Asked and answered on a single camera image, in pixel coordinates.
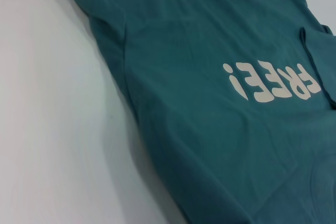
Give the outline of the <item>teal T-shirt with FREE print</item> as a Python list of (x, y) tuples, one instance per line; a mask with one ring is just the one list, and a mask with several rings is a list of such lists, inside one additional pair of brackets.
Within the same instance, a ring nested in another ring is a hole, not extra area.
[(75, 0), (190, 224), (336, 224), (336, 36), (306, 0)]

